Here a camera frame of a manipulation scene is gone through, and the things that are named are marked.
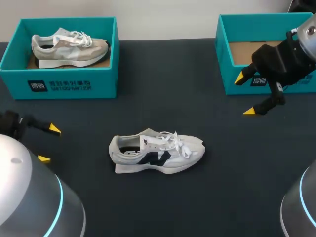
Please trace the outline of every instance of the cardboard box bottom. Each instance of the cardboard box bottom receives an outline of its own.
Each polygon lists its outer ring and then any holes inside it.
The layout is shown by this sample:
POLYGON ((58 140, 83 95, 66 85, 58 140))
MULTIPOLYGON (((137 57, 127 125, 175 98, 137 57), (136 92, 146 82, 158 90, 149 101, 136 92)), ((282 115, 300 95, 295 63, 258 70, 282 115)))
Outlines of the cardboard box bottom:
POLYGON ((277 46, 281 41, 268 42, 232 42, 229 47, 232 52, 235 65, 249 65, 252 63, 251 55, 259 49, 262 45, 277 46))

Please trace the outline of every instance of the glowing light strip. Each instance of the glowing light strip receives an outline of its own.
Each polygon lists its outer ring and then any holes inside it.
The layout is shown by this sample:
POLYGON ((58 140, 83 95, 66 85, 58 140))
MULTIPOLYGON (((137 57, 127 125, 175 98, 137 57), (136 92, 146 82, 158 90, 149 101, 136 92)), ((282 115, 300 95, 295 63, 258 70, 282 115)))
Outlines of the glowing light strip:
POLYGON ((316 228, 316 222, 313 220, 312 216, 310 215, 310 213, 308 212, 306 206, 305 206, 305 203, 304 203, 304 200, 303 200, 303 195, 302 195, 302 183, 303 183, 303 178, 304 178, 304 175, 306 173, 306 171, 304 172, 304 174, 302 175, 302 178, 301 178, 301 181, 300 181, 300 198, 301 198, 301 202, 302 202, 302 205, 303 205, 303 209, 308 217, 308 219, 312 222, 312 224, 315 226, 316 228))
POLYGON ((61 209, 63 207, 63 202, 64 202, 64 192, 63 192, 63 187, 61 186, 61 182, 59 180, 59 178, 57 177, 57 180, 58 180, 58 183, 59 183, 59 187, 60 187, 60 203, 59 203, 59 208, 58 208, 58 211, 57 211, 57 214, 56 214, 56 217, 53 221, 53 223, 51 224, 51 226, 49 227, 48 231, 46 232, 46 234, 44 235, 44 237, 48 237, 51 232, 53 231, 53 229, 55 228, 56 226, 56 223, 59 219, 59 216, 60 216, 60 213, 61 213, 61 209))

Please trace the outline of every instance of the teal shoe box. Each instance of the teal shoe box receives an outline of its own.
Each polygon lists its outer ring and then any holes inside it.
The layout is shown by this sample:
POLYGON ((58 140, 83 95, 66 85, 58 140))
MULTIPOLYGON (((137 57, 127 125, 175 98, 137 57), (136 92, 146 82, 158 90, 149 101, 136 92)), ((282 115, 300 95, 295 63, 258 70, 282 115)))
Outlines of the teal shoe box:
POLYGON ((0 63, 0 76, 16 100, 115 98, 118 71, 119 36, 115 17, 21 19, 0 63), (26 69, 33 54, 32 35, 50 36, 60 27, 108 41, 109 66, 26 69))
MULTIPOLYGON (((249 64, 237 64, 232 45, 239 47, 240 58, 247 57, 251 61, 252 52, 243 51, 238 45, 247 42, 249 45, 277 43, 286 39, 286 32, 299 27, 312 16, 311 13, 272 13, 272 14, 225 14, 218 19, 215 48, 227 95, 237 94, 266 94, 270 93, 268 84, 257 86, 256 82, 265 79, 256 76, 244 85, 235 85, 235 80, 243 67, 249 64)), ((312 72, 295 85, 286 86, 285 93, 316 92, 316 72, 312 72)))

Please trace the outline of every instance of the shoe tongue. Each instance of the shoe tongue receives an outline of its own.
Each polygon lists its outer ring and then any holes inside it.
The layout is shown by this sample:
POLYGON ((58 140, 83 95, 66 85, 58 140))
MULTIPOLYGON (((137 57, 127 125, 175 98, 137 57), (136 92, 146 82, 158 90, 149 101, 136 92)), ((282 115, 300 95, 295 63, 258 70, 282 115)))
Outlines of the shoe tongue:
POLYGON ((68 36, 70 34, 70 31, 65 30, 64 28, 59 28, 54 35, 62 35, 62 36, 68 36))
POLYGON ((55 46, 56 44, 58 44, 60 40, 64 40, 70 43, 81 43, 81 39, 78 38, 75 39, 74 37, 55 35, 53 37, 53 45, 55 46))
POLYGON ((165 141, 163 141, 162 139, 159 139, 156 137, 145 136, 145 135, 139 136, 139 142, 140 142, 140 150, 145 149, 149 144, 155 144, 155 145, 165 144, 165 141))

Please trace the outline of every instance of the shoe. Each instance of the shoe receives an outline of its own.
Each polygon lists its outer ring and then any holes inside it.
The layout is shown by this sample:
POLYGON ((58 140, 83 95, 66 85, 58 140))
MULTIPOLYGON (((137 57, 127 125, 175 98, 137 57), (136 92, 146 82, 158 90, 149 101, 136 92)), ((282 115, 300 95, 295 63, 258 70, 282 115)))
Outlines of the shoe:
POLYGON ((135 173, 156 169, 165 174, 183 171, 197 163, 205 152, 202 140, 147 129, 137 135, 115 136, 109 153, 115 172, 135 173))
POLYGON ((104 39, 92 39, 84 32, 60 28, 49 37, 33 35, 32 51, 41 69, 66 65, 81 68, 103 61, 109 44, 104 39))

